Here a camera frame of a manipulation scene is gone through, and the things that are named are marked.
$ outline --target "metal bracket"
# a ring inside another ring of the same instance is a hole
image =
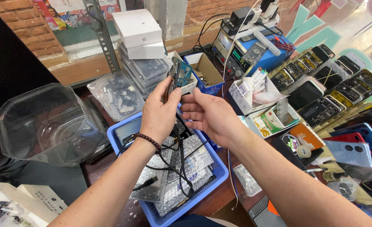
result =
[[[94,12],[93,15],[90,12],[88,13],[91,17],[93,30],[98,37],[98,41],[100,43],[100,46],[102,47],[103,54],[105,55],[110,71],[112,73],[120,71],[116,53],[114,52],[113,44],[110,40],[109,31],[106,27],[105,19],[103,18],[98,0],[82,0],[82,2],[84,3],[85,9],[87,11]]]

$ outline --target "brick wall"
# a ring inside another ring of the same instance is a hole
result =
[[[252,7],[252,0],[189,0],[187,3],[185,28],[204,23],[207,19],[219,13],[232,13],[242,7]]]
[[[63,52],[32,0],[0,0],[0,17],[37,57]]]

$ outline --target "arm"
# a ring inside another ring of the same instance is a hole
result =
[[[250,131],[224,99],[196,88],[183,101],[182,117],[194,120],[186,126],[206,132],[219,146],[230,149],[288,226],[372,226],[372,219],[363,211]]]
[[[175,89],[164,105],[161,97],[170,82],[171,77],[162,81],[145,101],[142,110],[140,133],[159,144],[162,144],[172,131],[182,93],[180,88]],[[152,143],[136,138],[131,147],[120,155],[101,178],[54,219],[49,227],[113,226],[139,175],[155,151]]]

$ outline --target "roll of tape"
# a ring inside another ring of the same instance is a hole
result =
[[[298,154],[298,157],[300,158],[311,157],[311,149],[304,145],[298,146],[297,154]]]

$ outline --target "knob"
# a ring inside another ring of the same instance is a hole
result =
[[[238,77],[240,77],[240,76],[242,75],[241,70],[237,70],[237,71],[235,72],[235,75],[238,76]]]

